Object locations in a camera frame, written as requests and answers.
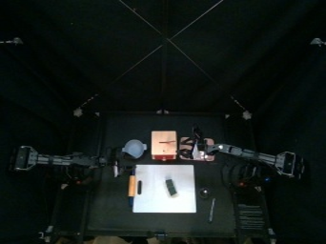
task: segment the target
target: black backdrop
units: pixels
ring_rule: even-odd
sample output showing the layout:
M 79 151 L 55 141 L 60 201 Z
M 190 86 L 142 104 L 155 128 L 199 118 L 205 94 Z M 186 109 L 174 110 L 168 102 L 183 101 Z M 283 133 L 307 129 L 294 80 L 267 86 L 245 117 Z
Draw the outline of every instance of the black backdrop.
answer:
M 0 237 L 47 224 L 43 172 L 28 183 L 5 172 L 12 146 L 66 153 L 91 99 L 84 112 L 249 110 L 258 149 L 310 162 L 301 184 L 269 190 L 273 226 L 321 242 L 326 47 L 310 42 L 326 37 L 323 11 L 317 0 L 1 1 L 0 41 L 24 44 L 0 45 Z

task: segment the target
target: black object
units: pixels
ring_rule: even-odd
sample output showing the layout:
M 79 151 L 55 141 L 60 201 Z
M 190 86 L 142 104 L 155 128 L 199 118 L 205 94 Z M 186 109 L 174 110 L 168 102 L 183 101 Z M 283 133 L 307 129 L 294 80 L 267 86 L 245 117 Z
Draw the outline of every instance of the black object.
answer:
M 201 190 L 199 190 L 199 197 L 202 199 L 207 199 L 210 197 L 210 190 L 209 190 L 209 188 L 201 188 Z
M 166 180 L 166 184 L 167 184 L 167 188 L 168 188 L 170 195 L 176 194 L 176 188 L 175 188 L 172 179 L 167 179 Z

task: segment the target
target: small box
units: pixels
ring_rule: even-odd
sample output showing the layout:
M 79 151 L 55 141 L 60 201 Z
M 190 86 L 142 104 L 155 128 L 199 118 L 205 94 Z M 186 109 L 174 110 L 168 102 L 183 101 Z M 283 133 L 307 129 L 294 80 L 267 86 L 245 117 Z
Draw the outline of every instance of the small box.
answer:
M 162 161 L 176 159 L 176 132 L 151 132 L 151 158 Z

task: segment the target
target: cardboard box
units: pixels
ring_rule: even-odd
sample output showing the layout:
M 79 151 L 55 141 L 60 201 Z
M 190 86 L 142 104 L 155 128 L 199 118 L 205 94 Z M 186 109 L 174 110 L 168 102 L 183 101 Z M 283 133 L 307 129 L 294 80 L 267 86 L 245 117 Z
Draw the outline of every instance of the cardboard box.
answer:
M 162 161 L 176 159 L 176 132 L 151 132 L 151 158 Z

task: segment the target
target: black table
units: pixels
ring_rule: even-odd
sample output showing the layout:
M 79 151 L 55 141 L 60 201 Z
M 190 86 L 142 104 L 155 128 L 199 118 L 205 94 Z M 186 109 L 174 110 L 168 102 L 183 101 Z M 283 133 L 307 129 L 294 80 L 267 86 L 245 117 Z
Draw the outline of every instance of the black table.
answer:
M 215 143 L 227 143 L 247 149 L 255 148 L 250 121 L 245 120 L 239 115 L 226 117 L 221 114 L 156 115 L 110 113 L 102 116 L 96 122 L 92 119 L 90 121 L 79 128 L 82 131 L 87 130 L 86 134 L 88 136 L 78 132 L 74 138 L 75 149 L 88 154 L 104 153 L 110 148 L 122 148 L 130 139 L 139 139 L 150 146 L 151 131 L 176 131 L 176 139 L 179 140 L 182 137 L 193 135 L 191 128 L 194 124 L 199 125 L 203 137 L 213 138 Z M 257 198 L 254 206 L 262 206 L 263 214 L 266 214 L 266 210 L 263 191 L 238 194 L 231 191 L 229 182 L 223 179 L 223 170 L 231 164 L 235 164 L 237 160 L 241 159 L 217 154 L 213 162 L 181 160 L 179 158 L 174 161 L 162 162 L 151 159 L 150 149 L 140 159 L 127 160 L 122 158 L 120 163 L 123 166 L 134 166 L 136 164 L 194 164 L 197 212 L 134 213 L 127 201 L 128 173 L 115 177 L 112 168 L 106 167 L 100 172 L 102 176 L 98 185 L 88 191 L 86 196 L 87 204 L 83 205 L 83 216 L 79 216 L 82 225 L 78 225 L 82 234 L 158 237 L 245 236 L 247 231 L 245 233 L 238 231 L 242 229 L 239 228 L 241 221 L 238 217 L 241 215 L 238 206 L 243 207 L 243 204 L 237 203 L 237 196 L 241 195 L 242 200 L 243 195 L 249 195 L 249 199 Z M 199 197 L 198 192 L 203 187 L 211 190 L 209 199 Z M 214 220 L 213 223 L 209 223 L 213 198 L 215 198 Z M 66 203 L 64 209 L 67 213 L 72 211 L 68 205 L 72 207 L 74 203 Z M 58 220 L 58 224 L 60 225 L 62 223 L 62 233 L 64 233 L 63 229 L 67 225 L 64 221 L 64 219 Z

